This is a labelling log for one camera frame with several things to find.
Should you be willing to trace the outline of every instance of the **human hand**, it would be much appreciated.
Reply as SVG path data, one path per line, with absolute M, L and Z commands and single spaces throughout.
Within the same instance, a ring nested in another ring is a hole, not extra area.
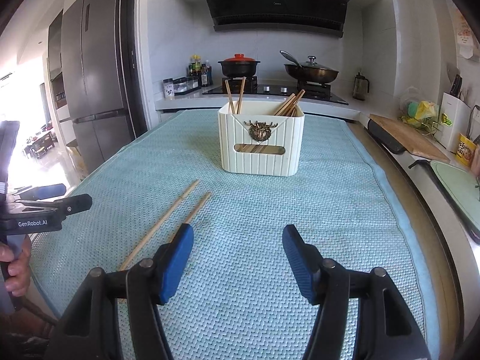
M 30 285 L 30 268 L 28 263 L 30 262 L 31 251 L 32 241 L 28 235 L 23 240 L 22 253 L 15 261 L 13 261 L 14 253 L 11 249 L 7 245 L 0 243 L 0 261 L 11 261 L 8 265 L 8 273 L 11 277 L 5 281 L 5 287 L 13 296 L 23 296 L 28 290 Z

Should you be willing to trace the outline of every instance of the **stainless steel refrigerator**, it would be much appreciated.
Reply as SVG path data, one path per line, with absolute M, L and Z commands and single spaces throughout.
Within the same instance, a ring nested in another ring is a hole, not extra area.
M 147 130 L 133 17 L 134 0 L 76 0 L 63 14 L 65 96 L 89 172 Z

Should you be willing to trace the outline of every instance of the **refrigerator handle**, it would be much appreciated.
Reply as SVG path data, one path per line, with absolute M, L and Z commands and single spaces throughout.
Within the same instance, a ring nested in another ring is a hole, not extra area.
M 85 32 L 88 31 L 88 17 L 90 17 L 90 4 L 87 5 L 85 12 Z

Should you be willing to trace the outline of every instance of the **range hood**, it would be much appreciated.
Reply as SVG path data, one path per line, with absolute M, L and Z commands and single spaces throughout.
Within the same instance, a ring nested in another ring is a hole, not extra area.
M 343 36 L 350 0 L 207 0 L 215 31 L 293 30 Z

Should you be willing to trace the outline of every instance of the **chopstick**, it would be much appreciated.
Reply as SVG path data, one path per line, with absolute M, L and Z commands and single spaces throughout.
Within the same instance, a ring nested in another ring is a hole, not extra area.
M 305 94 L 305 91 L 302 89 L 298 94 L 297 96 L 295 97 L 295 99 L 290 103 L 290 105 L 288 106 L 288 108 L 285 110 L 283 116 L 290 116 L 291 112 L 293 109 L 295 109 L 295 107 L 297 106 L 297 103 L 300 101 L 300 99 L 302 98 L 302 96 Z
M 130 255 L 126 258 L 126 260 L 123 262 L 123 264 L 120 266 L 119 271 L 124 271 L 125 268 L 132 262 L 132 260 L 135 258 L 135 256 L 138 254 L 138 252 L 145 246 L 145 244 L 150 240 L 150 238 L 153 237 L 155 232 L 162 226 L 162 224 L 169 218 L 169 216 L 174 212 L 174 210 L 177 209 L 177 207 L 182 203 L 187 196 L 195 189 L 195 187 L 198 185 L 200 180 L 195 180 L 181 195 L 180 197 L 175 200 L 174 204 L 168 209 L 165 214 L 155 223 L 150 230 L 148 231 L 147 235 L 142 238 L 140 243 L 133 249 L 133 252 L 130 253 Z
M 190 223 L 192 219 L 195 218 L 195 215 L 205 205 L 206 201 L 210 198 L 210 196 L 212 196 L 212 192 L 205 193 L 205 195 L 198 202 L 197 206 L 193 209 L 193 211 L 190 214 L 188 214 L 187 219 L 184 221 L 184 223 Z
M 226 93 L 229 94 L 230 110 L 232 111 L 232 114 L 235 115 L 236 112 L 235 112 L 235 106 L 233 105 L 232 92 L 230 92 L 230 85 L 227 79 L 225 80 L 225 87 L 226 87 Z
M 241 87 L 240 87 L 240 96 L 238 97 L 238 104 L 237 104 L 237 114 L 240 114 L 240 110 L 242 109 L 242 97 L 243 97 L 243 90 L 245 89 L 245 80 L 247 78 L 243 77 L 241 81 Z
M 277 109 L 277 111 L 274 113 L 274 116 L 280 116 L 282 115 L 287 107 L 289 106 L 290 102 L 295 99 L 295 94 L 292 93 L 287 100 L 285 100 L 282 104 L 280 104 L 280 107 Z

